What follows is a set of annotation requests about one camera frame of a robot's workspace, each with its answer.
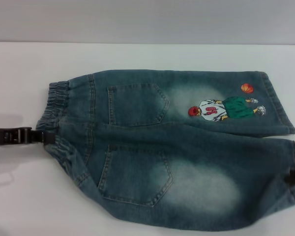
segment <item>basketball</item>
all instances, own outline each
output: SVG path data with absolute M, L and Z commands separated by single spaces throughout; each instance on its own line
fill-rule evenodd
M 254 91 L 254 88 L 250 84 L 243 84 L 241 86 L 241 90 L 246 93 L 252 93 Z

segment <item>pocket stitching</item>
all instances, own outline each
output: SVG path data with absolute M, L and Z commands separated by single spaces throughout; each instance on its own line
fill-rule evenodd
M 105 196 L 105 193 L 104 193 L 105 192 L 105 182 L 106 182 L 106 179 L 107 179 L 107 176 L 108 176 L 109 167 L 110 167 L 111 162 L 112 162 L 112 152 L 116 151 L 116 150 L 127 150 L 127 151 L 138 151 L 138 152 L 143 152 L 143 153 L 153 153 L 153 154 L 158 155 L 161 158 L 161 160 L 164 162 L 164 166 L 165 166 L 165 169 L 167 171 L 168 179 L 167 179 L 166 183 L 161 187 L 161 189 L 159 191 L 157 191 L 156 194 L 154 194 L 153 197 L 151 197 L 151 199 L 152 199 L 151 201 L 141 202 L 140 200 L 131 199 L 131 198 L 127 198 L 127 197 L 119 197 L 119 196 L 113 196 L 113 195 Z M 164 156 L 163 152 L 161 152 L 161 151 L 153 151 L 151 149 L 146 150 L 146 149 L 139 149 L 139 148 L 134 148 L 134 147 L 119 146 L 119 145 L 118 146 L 108 145 L 108 150 L 107 150 L 107 154 L 106 154 L 106 160 L 105 160 L 102 176 L 101 176 L 99 184 L 98 184 L 98 189 L 101 191 L 101 194 L 102 194 L 103 198 L 106 198 L 106 199 L 109 199 L 109 200 L 128 203 L 128 204 L 134 204 L 134 205 L 154 207 L 156 205 L 156 203 L 158 203 L 159 200 L 167 192 L 169 187 L 172 185 L 173 181 L 174 181 L 174 177 L 172 175 L 168 160 Z
M 147 84 L 134 84 L 134 85 L 121 85 L 121 86 L 110 86 L 107 87 L 107 91 L 108 91 L 108 107 L 109 107 L 109 124 L 112 125 L 116 125 L 116 116 L 115 116 L 115 109 L 114 109 L 114 94 L 113 91 L 118 89 L 138 89 L 137 87 L 140 86 L 141 88 L 145 88 L 145 87 L 150 87 L 150 88 L 154 88 L 155 91 L 157 92 L 157 94 L 163 99 L 163 101 L 165 102 L 164 104 L 164 108 L 161 110 L 161 112 L 159 112 L 159 114 L 157 114 L 155 119 L 151 119 L 151 120 L 146 120 L 146 121 L 141 121 L 141 122 L 137 122 L 135 124 L 131 124 L 131 123 L 126 123 L 123 126 L 129 126 L 129 127 L 133 127 L 133 126 L 139 126 L 139 125 L 153 125 L 153 124 L 157 124 L 160 123 L 162 121 L 162 119 L 164 118 L 166 111 L 169 108 L 169 99 L 168 97 L 161 91 L 161 89 L 157 86 L 156 83 L 147 83 Z
M 113 94 L 113 87 L 107 88 L 108 92 L 108 110 L 109 110 L 109 124 L 116 125 L 116 118 L 115 118 L 115 109 L 114 109 L 114 94 Z

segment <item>cartoon basketball player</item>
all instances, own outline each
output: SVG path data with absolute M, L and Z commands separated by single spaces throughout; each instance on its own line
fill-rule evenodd
M 246 102 L 258 103 L 257 99 L 243 97 L 229 97 L 224 101 L 208 99 L 202 101 L 199 107 L 191 107 L 188 111 L 190 116 L 202 116 L 206 120 L 219 121 L 226 118 L 253 117 L 255 113 L 263 116 L 266 113 L 264 106 L 252 109 L 246 106 Z

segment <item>white jersey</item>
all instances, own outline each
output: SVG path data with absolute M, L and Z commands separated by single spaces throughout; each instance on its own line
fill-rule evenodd
M 201 115 L 206 120 L 219 121 L 227 116 L 223 103 L 216 103 L 213 99 L 202 101 L 199 105 Z

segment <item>denim shorts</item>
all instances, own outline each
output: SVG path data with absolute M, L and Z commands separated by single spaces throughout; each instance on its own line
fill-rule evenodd
M 50 84 L 37 130 L 118 219 L 225 231 L 295 205 L 294 134 L 263 72 L 111 70 Z

